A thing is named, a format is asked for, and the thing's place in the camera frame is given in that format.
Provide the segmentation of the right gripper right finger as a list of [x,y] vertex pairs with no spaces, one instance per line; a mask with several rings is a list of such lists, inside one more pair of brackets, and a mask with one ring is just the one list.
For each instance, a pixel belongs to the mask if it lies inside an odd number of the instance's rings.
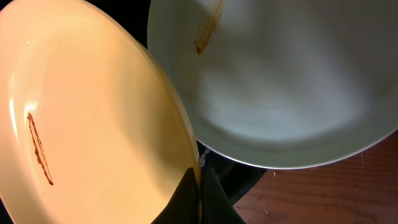
[[233,208],[211,167],[205,167],[202,173],[201,201],[204,224],[246,223]]

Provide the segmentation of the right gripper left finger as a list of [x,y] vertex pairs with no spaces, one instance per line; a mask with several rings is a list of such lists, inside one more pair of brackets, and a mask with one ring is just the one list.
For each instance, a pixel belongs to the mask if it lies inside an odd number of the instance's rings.
[[170,201],[152,224],[197,224],[198,189],[194,169],[188,168]]

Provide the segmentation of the light blue plate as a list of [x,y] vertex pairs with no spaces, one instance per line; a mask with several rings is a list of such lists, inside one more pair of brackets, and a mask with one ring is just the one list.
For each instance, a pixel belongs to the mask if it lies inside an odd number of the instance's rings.
[[247,165],[322,166],[397,130],[393,0],[156,0],[147,47],[197,139]]

